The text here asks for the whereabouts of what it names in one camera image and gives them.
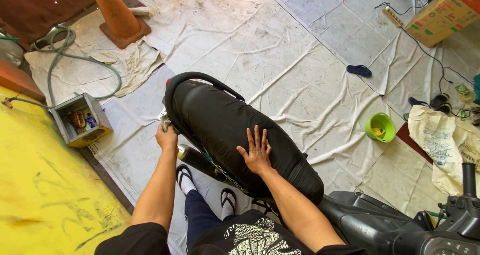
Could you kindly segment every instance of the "green plastic basket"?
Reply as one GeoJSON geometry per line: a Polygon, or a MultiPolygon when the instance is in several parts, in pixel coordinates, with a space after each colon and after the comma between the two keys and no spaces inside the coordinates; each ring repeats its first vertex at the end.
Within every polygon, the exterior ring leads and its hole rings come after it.
{"type": "Polygon", "coordinates": [[[392,119],[386,113],[379,112],[372,116],[370,121],[365,124],[365,132],[371,139],[381,142],[391,142],[397,134],[397,128],[392,119]],[[377,137],[372,131],[372,128],[385,130],[383,138],[377,137]]]}

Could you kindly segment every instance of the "navy pants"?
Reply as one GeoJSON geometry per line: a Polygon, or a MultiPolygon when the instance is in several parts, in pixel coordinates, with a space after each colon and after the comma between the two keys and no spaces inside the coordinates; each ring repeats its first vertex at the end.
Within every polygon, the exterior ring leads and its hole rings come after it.
{"type": "Polygon", "coordinates": [[[185,219],[187,221],[187,251],[202,233],[211,227],[229,221],[237,215],[228,215],[220,220],[207,202],[196,190],[190,190],[185,199],[185,219]]]}

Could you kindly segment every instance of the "small metal box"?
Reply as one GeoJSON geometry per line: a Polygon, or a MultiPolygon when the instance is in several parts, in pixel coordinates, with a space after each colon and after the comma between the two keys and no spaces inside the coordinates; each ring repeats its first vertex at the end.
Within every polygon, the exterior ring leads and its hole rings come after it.
{"type": "Polygon", "coordinates": [[[51,109],[65,143],[72,147],[83,148],[99,138],[110,134],[113,129],[97,99],[83,93],[51,109]],[[96,126],[78,134],[77,129],[68,121],[72,111],[88,111],[96,121],[96,126]]]}

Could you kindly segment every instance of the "black t-shirt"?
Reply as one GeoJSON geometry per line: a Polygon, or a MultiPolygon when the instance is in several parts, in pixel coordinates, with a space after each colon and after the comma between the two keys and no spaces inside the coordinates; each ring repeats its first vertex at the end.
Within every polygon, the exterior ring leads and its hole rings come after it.
{"type": "MultiPolygon", "coordinates": [[[[100,254],[168,255],[167,232],[157,223],[128,227],[122,234],[101,242],[95,250],[100,254]]],[[[258,210],[249,210],[222,225],[204,232],[192,245],[189,255],[315,255],[290,231],[258,210]]],[[[325,246],[318,255],[368,255],[352,245],[325,246]]]]}

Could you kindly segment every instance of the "flip-flop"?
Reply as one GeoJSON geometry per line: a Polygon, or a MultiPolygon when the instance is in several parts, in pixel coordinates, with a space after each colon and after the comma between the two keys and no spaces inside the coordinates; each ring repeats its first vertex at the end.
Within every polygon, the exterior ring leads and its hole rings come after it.
{"type": "Polygon", "coordinates": [[[417,99],[415,99],[415,98],[413,98],[413,97],[409,97],[408,103],[410,103],[410,105],[412,105],[412,106],[414,106],[414,105],[420,105],[420,106],[426,106],[426,107],[429,107],[429,108],[430,108],[430,105],[428,105],[427,102],[418,101],[417,99]]]}
{"type": "Polygon", "coordinates": [[[372,76],[372,72],[366,66],[347,66],[346,70],[350,73],[357,74],[369,78],[372,76]]]}
{"type": "Polygon", "coordinates": [[[435,97],[430,100],[430,108],[435,110],[435,108],[443,106],[443,104],[447,103],[449,98],[450,96],[446,93],[439,93],[435,95],[435,97]]]}
{"type": "Polygon", "coordinates": [[[224,188],[222,190],[222,192],[220,192],[220,205],[222,206],[223,208],[223,205],[225,204],[225,202],[229,202],[230,205],[232,206],[232,209],[233,209],[233,214],[235,214],[235,211],[236,211],[236,205],[237,205],[237,196],[235,195],[235,192],[233,192],[233,190],[231,190],[230,188],[224,188]],[[231,199],[228,197],[228,194],[227,196],[225,197],[225,200],[222,201],[222,197],[223,197],[223,193],[229,193],[229,194],[232,194],[232,197],[233,199],[235,200],[235,203],[233,203],[231,201],[231,199]]]}
{"type": "Polygon", "coordinates": [[[450,103],[445,102],[441,104],[438,108],[436,108],[435,111],[441,111],[446,115],[448,115],[450,112],[452,112],[452,105],[450,105],[450,103]]]}
{"type": "Polygon", "coordinates": [[[195,186],[195,183],[194,183],[194,180],[192,179],[192,175],[191,175],[191,174],[192,174],[192,172],[190,172],[190,169],[188,168],[187,165],[181,164],[181,165],[179,165],[179,166],[177,167],[177,170],[176,170],[176,174],[175,174],[175,175],[176,175],[177,183],[178,183],[178,185],[180,186],[180,189],[182,189],[182,186],[181,186],[181,185],[182,185],[183,176],[186,176],[187,178],[189,178],[190,181],[191,181],[191,182],[193,183],[193,185],[195,186]],[[187,170],[188,174],[186,174],[186,173],[184,173],[184,172],[182,171],[181,174],[180,174],[180,176],[179,176],[179,175],[178,175],[179,172],[180,172],[181,170],[183,170],[183,169],[187,170]]]}

